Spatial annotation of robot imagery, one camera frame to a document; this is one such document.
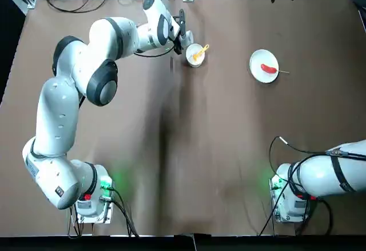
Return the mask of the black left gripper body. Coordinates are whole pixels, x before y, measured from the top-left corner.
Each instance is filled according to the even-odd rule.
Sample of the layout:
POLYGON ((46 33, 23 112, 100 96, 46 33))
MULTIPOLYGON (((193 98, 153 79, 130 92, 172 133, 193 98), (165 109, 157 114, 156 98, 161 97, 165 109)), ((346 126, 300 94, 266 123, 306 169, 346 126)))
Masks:
POLYGON ((179 38, 181 31, 181 20, 179 16, 171 16, 170 39, 174 42, 179 38))

